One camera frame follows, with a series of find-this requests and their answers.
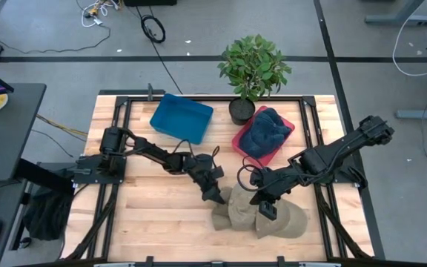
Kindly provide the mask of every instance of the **blue plastic tray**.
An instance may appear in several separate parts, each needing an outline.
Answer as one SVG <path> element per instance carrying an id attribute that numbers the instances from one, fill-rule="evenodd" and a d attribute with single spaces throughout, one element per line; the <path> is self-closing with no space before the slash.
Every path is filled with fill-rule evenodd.
<path id="1" fill-rule="evenodd" d="M 213 113 L 212 107 L 166 93 L 150 124 L 158 132 L 200 145 Z"/>

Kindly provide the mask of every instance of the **wooden table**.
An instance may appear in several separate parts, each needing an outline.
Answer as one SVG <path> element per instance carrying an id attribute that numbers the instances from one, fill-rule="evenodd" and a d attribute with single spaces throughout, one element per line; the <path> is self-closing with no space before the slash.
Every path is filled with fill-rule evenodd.
<path id="1" fill-rule="evenodd" d="M 328 144 L 343 136 L 342 123 L 334 96 L 315 97 L 322 135 L 325 144 Z M 116 96 L 98 96 L 85 154 L 99 152 L 103 130 L 110 126 L 112 120 L 115 99 Z M 231 140 L 241 127 L 231 122 L 227 102 L 203 103 L 213 107 L 213 117 L 203 143 L 193 145 L 193 151 L 196 154 L 211 154 L 219 145 L 220 152 L 215 161 L 225 172 L 225 176 L 219 179 L 219 186 L 233 186 L 236 184 L 236 173 L 242 165 L 242 157 L 232 149 Z M 130 129 L 149 142 L 172 151 L 179 140 L 156 132 L 149 124 L 158 104 L 159 102 L 134 102 L 130 114 Z M 271 168 L 284 167 L 288 164 L 289 157 L 305 149 L 299 105 L 291 102 L 258 102 L 256 107 L 262 105 L 275 108 L 296 126 L 268 165 Z M 312 125 L 311 115 L 308 118 Z M 363 251 L 373 254 L 358 190 L 352 184 L 336 184 L 334 189 L 342 224 Z M 98 185 L 90 185 L 73 201 L 63 256 L 74 250 L 91 227 L 98 190 Z M 125 182 L 119 189 L 116 203 L 108 260 L 144 262 L 146 256 L 154 256 L 157 262 L 260 262 L 276 261 L 277 256 L 281 255 L 285 256 L 286 261 L 325 260 L 313 187 L 297 186 L 291 194 L 283 197 L 299 205 L 308 215 L 307 231 L 300 238 L 264 237 L 258 240 L 252 231 L 215 231 L 211 222 L 214 204 L 201 200 L 199 187 L 192 183 L 190 177 L 171 176 L 155 162 L 142 156 L 130 156 Z M 337 241 L 330 223 L 329 231 L 334 255 L 338 256 Z M 101 238 L 99 240 L 98 251 L 102 243 Z"/>

